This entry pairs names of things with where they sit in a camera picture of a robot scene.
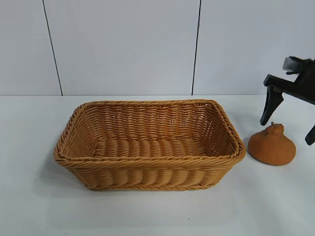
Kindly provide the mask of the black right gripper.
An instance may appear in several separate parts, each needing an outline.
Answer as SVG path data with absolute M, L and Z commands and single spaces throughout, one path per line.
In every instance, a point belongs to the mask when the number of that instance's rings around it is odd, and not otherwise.
M 283 70 L 287 75 L 297 75 L 297 78 L 292 82 L 270 74 L 266 76 L 263 84 L 267 87 L 267 93 L 261 125 L 267 124 L 283 102 L 283 92 L 311 104 L 315 102 L 315 61 L 289 56 L 284 60 Z M 315 142 L 315 125 L 306 135 L 305 141 L 309 146 Z

